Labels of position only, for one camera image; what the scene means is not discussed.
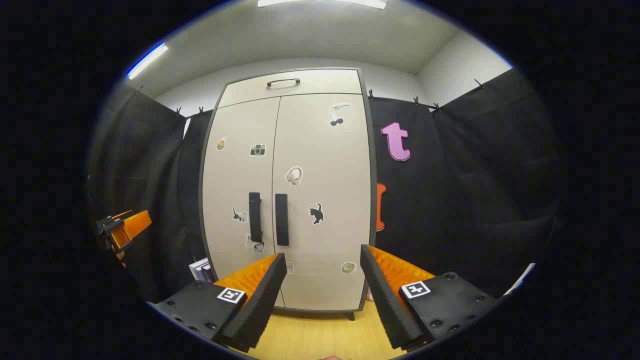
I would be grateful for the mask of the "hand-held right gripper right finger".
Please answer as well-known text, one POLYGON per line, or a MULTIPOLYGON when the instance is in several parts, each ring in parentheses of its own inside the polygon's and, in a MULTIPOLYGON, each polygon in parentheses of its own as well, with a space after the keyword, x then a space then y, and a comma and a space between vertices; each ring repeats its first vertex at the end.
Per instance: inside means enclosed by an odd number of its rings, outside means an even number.
POLYGON ((433 275, 370 244, 362 244, 359 264, 394 349, 446 341, 501 303, 455 272, 433 275))

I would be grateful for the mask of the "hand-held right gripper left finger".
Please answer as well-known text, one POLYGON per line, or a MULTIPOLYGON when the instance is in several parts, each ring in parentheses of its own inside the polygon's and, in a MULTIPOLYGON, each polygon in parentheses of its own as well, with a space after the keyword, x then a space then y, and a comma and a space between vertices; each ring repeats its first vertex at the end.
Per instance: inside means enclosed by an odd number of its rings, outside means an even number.
POLYGON ((218 281, 194 280, 152 307, 210 343, 246 353, 265 332, 287 273, 285 254, 275 253, 218 281))

